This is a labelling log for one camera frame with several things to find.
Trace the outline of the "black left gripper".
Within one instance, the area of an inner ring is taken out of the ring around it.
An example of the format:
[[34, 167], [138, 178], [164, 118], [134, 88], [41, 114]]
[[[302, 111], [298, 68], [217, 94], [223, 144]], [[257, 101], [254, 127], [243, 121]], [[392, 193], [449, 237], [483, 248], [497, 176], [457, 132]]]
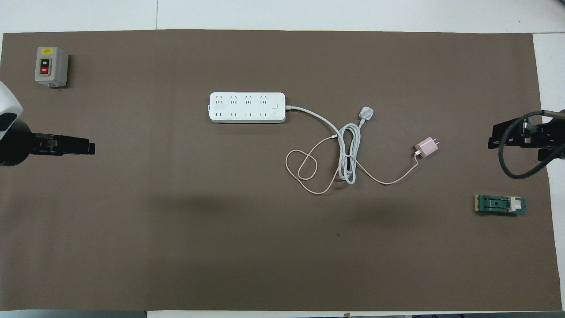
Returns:
[[12, 167], [22, 163], [28, 155], [61, 156], [95, 155], [95, 143], [85, 138], [57, 138], [54, 135], [33, 133], [22, 120], [16, 119], [0, 139], [0, 167]]

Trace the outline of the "pink charger adapter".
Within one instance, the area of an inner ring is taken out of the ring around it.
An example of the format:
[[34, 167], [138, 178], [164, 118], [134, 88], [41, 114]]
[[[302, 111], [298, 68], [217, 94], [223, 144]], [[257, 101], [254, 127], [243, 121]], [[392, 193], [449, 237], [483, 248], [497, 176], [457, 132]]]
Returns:
[[414, 158], [415, 159], [417, 159], [418, 157], [426, 158], [432, 155], [432, 153], [434, 153], [439, 149], [438, 145], [439, 143], [436, 138], [432, 138], [432, 137], [425, 138], [419, 143], [416, 143]]

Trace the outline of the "white power strip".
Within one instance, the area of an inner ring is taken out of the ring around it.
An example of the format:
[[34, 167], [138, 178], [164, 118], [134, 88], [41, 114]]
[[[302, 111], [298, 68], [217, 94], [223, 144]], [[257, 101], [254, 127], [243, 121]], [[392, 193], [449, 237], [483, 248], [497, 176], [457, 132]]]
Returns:
[[283, 123], [286, 98], [281, 92], [213, 92], [208, 114], [214, 123]]

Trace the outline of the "brown table mat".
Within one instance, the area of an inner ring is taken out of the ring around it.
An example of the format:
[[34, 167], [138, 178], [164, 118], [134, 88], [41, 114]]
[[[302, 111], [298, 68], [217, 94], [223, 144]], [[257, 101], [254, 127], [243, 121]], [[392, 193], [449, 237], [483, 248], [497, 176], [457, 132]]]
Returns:
[[[37, 48], [68, 81], [34, 80]], [[531, 34], [151, 30], [5, 34], [0, 81], [34, 132], [95, 155], [0, 167], [0, 310], [560, 310], [548, 175], [508, 178], [492, 126], [539, 110]], [[308, 193], [285, 168], [330, 136], [218, 124], [212, 92], [282, 92], [361, 129], [390, 182]], [[525, 215], [475, 212], [477, 194]]]

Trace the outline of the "green knife switch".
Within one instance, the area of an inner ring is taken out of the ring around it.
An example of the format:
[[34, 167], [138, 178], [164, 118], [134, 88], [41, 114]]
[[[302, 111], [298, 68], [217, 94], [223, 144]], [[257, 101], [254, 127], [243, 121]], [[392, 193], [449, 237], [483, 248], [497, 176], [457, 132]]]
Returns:
[[474, 196], [475, 212], [497, 215], [525, 215], [526, 200], [521, 197], [501, 197], [477, 194]]

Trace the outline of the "grey on-off switch box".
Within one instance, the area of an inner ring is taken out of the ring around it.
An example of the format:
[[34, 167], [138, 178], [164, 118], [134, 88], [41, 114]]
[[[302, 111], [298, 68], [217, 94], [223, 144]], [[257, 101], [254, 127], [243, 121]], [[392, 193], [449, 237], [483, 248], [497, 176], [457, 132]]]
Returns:
[[50, 88], [64, 88], [68, 81], [69, 54], [54, 46], [37, 48], [34, 80]]

